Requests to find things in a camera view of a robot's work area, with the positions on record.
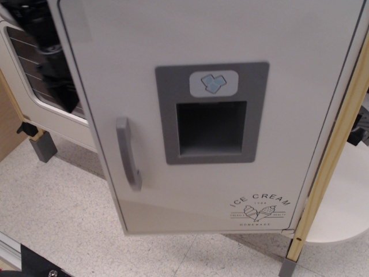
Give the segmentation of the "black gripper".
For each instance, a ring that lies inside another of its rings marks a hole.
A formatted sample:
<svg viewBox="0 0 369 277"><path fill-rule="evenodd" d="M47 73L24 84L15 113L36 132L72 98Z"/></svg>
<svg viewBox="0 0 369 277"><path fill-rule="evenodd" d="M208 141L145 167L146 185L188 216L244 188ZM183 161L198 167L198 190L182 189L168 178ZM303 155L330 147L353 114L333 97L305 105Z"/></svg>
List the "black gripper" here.
<svg viewBox="0 0 369 277"><path fill-rule="evenodd" d="M52 90L58 102L68 113L79 103L62 46L39 47L38 53L46 59L37 66L47 88Z"/></svg>

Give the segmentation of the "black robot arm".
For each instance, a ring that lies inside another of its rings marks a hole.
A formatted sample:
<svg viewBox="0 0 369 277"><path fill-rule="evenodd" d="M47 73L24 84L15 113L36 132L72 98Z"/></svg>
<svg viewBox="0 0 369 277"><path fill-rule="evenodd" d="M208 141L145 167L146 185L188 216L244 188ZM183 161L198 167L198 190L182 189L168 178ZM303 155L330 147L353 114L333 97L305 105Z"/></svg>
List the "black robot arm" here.
<svg viewBox="0 0 369 277"><path fill-rule="evenodd" d="M57 103L71 113L79 98L47 1L1 1L11 18L30 35L46 61L36 70Z"/></svg>

